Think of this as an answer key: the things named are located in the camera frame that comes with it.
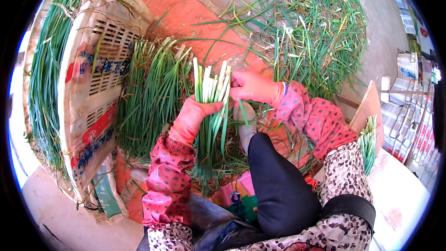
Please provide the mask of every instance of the pink rubber glove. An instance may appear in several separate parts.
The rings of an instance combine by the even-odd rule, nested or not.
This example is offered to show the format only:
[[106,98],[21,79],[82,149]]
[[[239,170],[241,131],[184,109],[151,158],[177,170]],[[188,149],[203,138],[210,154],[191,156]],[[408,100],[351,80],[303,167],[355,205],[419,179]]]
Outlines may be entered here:
[[195,101],[195,95],[184,102],[180,114],[170,128],[169,138],[191,146],[200,131],[201,121],[209,114],[214,114],[223,108],[223,103],[201,104]]
[[253,100],[270,104],[277,109],[285,94],[283,82],[275,82],[257,73],[236,70],[231,74],[229,95],[237,100]]

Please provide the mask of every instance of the leopard print clothing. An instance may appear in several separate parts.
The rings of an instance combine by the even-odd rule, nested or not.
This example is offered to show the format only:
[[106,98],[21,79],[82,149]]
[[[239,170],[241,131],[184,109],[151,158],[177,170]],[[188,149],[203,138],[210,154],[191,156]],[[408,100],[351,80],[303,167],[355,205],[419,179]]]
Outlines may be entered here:
[[164,228],[148,230],[148,243],[151,251],[178,250],[193,251],[192,230],[178,222],[166,224]]
[[[364,173],[361,150],[350,142],[329,152],[324,161],[325,176],[321,185],[322,205],[342,194],[354,194],[372,202]],[[333,215],[299,235],[275,238],[247,245],[233,251],[319,251],[367,250],[371,230],[365,220],[353,215]],[[192,233],[181,223],[167,224],[163,229],[148,231],[150,250],[193,250]]]

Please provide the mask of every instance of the red sign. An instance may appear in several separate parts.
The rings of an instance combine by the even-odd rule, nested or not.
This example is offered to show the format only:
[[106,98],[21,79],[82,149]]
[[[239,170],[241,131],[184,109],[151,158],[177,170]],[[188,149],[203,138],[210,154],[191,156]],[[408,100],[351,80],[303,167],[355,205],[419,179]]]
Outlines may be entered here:
[[105,128],[107,128],[113,121],[116,113],[116,107],[118,103],[114,103],[110,109],[108,109],[105,114],[103,114],[85,134],[82,136],[83,142],[87,145],[95,140]]

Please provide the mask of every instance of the bracelet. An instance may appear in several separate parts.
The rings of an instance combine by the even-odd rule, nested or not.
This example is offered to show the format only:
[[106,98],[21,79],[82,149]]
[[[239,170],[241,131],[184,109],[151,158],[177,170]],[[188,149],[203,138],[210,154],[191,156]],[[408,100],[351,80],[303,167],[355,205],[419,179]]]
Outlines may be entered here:
[[285,97],[285,95],[286,95],[286,91],[288,90],[288,85],[286,84],[286,82],[282,82],[283,83],[283,86],[284,86],[284,88],[285,88],[285,92],[283,93],[283,96],[282,96],[282,100],[283,100],[283,98]]

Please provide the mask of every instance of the black pants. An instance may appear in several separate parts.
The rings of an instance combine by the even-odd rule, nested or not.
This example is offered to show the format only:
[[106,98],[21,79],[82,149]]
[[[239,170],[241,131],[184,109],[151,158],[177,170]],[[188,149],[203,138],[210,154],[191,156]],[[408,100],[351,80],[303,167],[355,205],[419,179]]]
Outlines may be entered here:
[[249,142],[248,163],[258,199],[257,218],[270,238],[299,234],[319,220],[321,204],[300,171],[273,147],[265,133]]

